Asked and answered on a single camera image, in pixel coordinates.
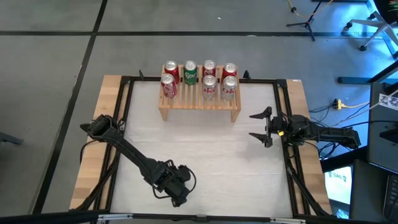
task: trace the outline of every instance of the wooden can rack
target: wooden can rack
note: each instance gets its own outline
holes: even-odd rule
[[[238,86],[235,96],[231,100],[224,100],[220,96],[220,80],[224,66],[219,65],[216,68],[217,91],[212,100],[204,99],[201,95],[203,75],[202,65],[198,65],[198,79],[196,84],[187,85],[183,77],[183,65],[179,65],[180,83],[177,85],[177,96],[170,99],[164,96],[162,85],[159,93],[159,111],[164,121],[167,121],[169,109],[173,110],[228,110],[231,112],[231,122],[235,122],[241,112],[241,92],[239,87],[239,74],[236,75]],[[162,76],[165,75],[164,65],[162,66]]]

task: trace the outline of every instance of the can lid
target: can lid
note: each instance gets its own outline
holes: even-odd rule
[[[216,67],[216,62],[214,62],[213,60],[206,60],[203,66],[205,67],[205,69],[214,69]]]
[[[170,74],[162,76],[162,83],[164,84],[170,84],[174,82],[174,77]]]
[[[174,70],[177,68],[177,63],[174,61],[168,61],[166,62],[166,64],[164,65],[164,68],[166,68],[167,70]]]
[[[213,86],[216,84],[216,77],[213,75],[207,75],[203,78],[203,83],[207,86]]]
[[[236,86],[236,78],[233,76],[227,76],[224,78],[224,85],[229,86],[229,87],[234,87]]]
[[[187,61],[185,62],[185,69],[187,69],[188,71],[192,71],[195,70],[197,68],[197,64],[193,61]]]
[[[233,73],[233,72],[236,72],[236,65],[233,64],[233,63],[227,63],[227,64],[224,66],[224,69],[225,69],[227,72],[229,72],[229,73]]]

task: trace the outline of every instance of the gray floor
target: gray floor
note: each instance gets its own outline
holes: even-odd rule
[[[301,14],[316,3],[293,1]],[[0,30],[92,30],[101,1],[22,0],[0,2]],[[351,19],[365,19],[363,3],[332,3],[316,15],[315,32],[341,32]],[[201,30],[297,32],[286,23],[304,18],[285,1],[109,1],[100,30]],[[355,25],[350,31],[373,32]],[[66,211],[79,169],[79,151],[86,141],[79,124],[91,120],[103,75],[160,75],[167,60],[190,59],[217,64],[234,62],[254,78],[303,80],[308,107],[328,105],[335,98],[347,105],[369,100],[369,87],[339,85],[336,77],[371,77],[393,62],[381,38],[368,51],[365,39],[309,37],[97,37],[70,128],[45,203],[45,212]],[[1,130],[25,139],[22,146],[0,150],[0,216],[29,213],[39,179],[70,96],[88,37],[0,37]],[[346,118],[355,109],[330,111],[326,124]],[[323,114],[314,114],[322,118]],[[367,120],[366,114],[352,120]],[[366,144],[366,126],[356,128]]]

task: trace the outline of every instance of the white tabletop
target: white tabletop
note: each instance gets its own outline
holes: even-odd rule
[[[174,208],[156,199],[139,169],[121,156],[112,212],[240,217],[292,217],[282,143],[265,148],[249,132],[265,133],[265,120],[249,115],[271,106],[270,84],[241,84],[242,110],[235,123],[229,111],[169,110],[163,121],[157,108],[159,82],[134,82],[125,138],[147,157],[172,159],[197,176],[187,203]],[[193,181],[187,182],[190,189]]]

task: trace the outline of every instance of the sprite can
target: sprite can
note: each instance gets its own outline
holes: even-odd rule
[[[184,65],[184,82],[194,85],[197,82],[198,67],[195,62],[187,61]]]

